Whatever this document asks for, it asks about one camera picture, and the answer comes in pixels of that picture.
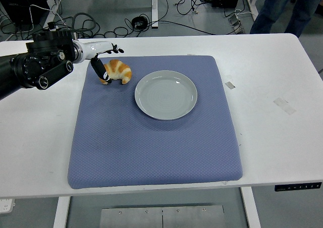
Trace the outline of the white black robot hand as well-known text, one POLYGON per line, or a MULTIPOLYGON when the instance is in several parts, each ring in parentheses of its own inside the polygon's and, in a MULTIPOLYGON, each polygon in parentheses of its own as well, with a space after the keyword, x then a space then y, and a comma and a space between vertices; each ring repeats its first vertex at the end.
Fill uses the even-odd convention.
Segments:
POLYGON ((101 80, 108 82, 110 80, 110 76, 105 69, 102 61, 98 58, 98 56, 103 53, 124 53, 124 51, 116 44, 113 44, 109 41, 84 43, 81 50, 81 56, 85 60, 90 60, 90 64, 98 77, 101 80))

